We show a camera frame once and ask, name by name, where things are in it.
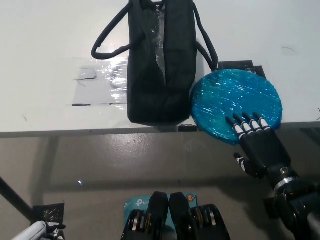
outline orange sticker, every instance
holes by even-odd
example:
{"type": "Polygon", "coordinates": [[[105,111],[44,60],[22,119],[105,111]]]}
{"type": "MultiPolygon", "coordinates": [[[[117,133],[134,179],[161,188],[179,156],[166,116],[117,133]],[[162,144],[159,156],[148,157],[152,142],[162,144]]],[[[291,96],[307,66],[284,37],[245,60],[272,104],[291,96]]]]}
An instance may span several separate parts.
{"type": "Polygon", "coordinates": [[[192,203],[196,198],[193,194],[190,193],[186,196],[186,199],[188,199],[189,203],[192,203]]]}

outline teal box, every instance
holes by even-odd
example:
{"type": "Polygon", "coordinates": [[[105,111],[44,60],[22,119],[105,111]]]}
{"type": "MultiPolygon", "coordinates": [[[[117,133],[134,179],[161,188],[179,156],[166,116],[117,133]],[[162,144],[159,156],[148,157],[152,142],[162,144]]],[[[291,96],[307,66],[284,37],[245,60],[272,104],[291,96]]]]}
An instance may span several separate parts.
{"type": "MultiPolygon", "coordinates": [[[[190,208],[197,207],[197,195],[194,192],[191,193],[183,193],[185,197],[188,199],[190,208]]],[[[149,200],[151,196],[135,196],[130,198],[126,203],[124,204],[124,225],[126,225],[128,217],[132,210],[147,210],[149,205],[149,200]]],[[[168,216],[166,218],[166,229],[167,231],[175,232],[175,225],[172,222],[171,213],[170,210],[168,211],[168,216]]]]}

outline robotic arm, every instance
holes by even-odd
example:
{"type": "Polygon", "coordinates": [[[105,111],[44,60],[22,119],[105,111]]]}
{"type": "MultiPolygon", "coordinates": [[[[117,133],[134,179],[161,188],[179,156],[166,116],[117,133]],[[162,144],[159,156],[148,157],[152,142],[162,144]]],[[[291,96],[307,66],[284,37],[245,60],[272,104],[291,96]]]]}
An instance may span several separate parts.
{"type": "Polygon", "coordinates": [[[296,240],[320,240],[319,190],[312,182],[299,178],[285,147],[262,116],[242,116],[244,119],[236,114],[234,120],[226,118],[248,159],[239,153],[234,157],[248,175],[268,179],[274,190],[274,198],[266,202],[269,215],[280,217],[296,240]]]}
{"type": "MultiPolygon", "coordinates": [[[[242,170],[255,179],[267,178],[274,197],[265,202],[269,216],[281,218],[296,240],[320,240],[320,191],[299,178],[291,166],[285,147],[258,113],[234,114],[226,121],[236,132],[248,159],[235,153],[242,170]]],[[[168,209],[178,240],[230,240],[223,218],[216,206],[209,204],[190,208],[181,192],[168,200],[155,192],[147,211],[133,210],[121,240],[160,240],[165,229],[168,209]]]]}
{"type": "Polygon", "coordinates": [[[64,228],[59,223],[37,221],[12,240],[66,240],[64,228]]]}

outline shiny plastic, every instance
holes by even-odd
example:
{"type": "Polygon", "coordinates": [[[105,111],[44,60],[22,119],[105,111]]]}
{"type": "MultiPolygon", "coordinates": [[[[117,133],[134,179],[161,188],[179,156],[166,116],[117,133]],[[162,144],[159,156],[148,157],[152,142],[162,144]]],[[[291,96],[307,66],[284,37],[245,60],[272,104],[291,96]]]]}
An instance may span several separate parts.
{"type": "Polygon", "coordinates": [[[127,103],[128,58],[83,59],[79,69],[74,105],[114,105],[127,103]]]}
{"type": "Polygon", "coordinates": [[[276,129],[281,124],[283,107],[275,87],[254,73],[224,69],[203,77],[191,93],[192,117],[200,130],[225,143],[239,142],[226,122],[233,113],[257,112],[276,129]]]}

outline robot finger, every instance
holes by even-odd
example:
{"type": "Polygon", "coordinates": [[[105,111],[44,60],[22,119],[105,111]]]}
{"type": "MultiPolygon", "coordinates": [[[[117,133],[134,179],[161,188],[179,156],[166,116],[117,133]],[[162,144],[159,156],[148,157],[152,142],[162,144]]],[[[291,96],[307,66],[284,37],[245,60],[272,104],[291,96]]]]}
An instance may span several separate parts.
{"type": "Polygon", "coordinates": [[[253,113],[253,116],[258,120],[259,125],[261,126],[262,130],[270,129],[267,121],[257,112],[253,113]]]}
{"type": "Polygon", "coordinates": [[[235,123],[230,117],[225,117],[226,122],[232,126],[233,131],[235,131],[236,135],[238,136],[239,140],[246,134],[242,128],[235,123]]]}
{"type": "Polygon", "coordinates": [[[252,134],[254,132],[252,128],[249,126],[249,124],[246,121],[244,121],[242,117],[234,113],[233,118],[241,125],[241,128],[244,130],[246,134],[252,134]]]}
{"type": "Polygon", "coordinates": [[[243,112],[242,116],[249,122],[249,125],[253,129],[253,131],[259,132],[262,130],[261,126],[257,123],[257,121],[254,120],[249,114],[243,112]]]}

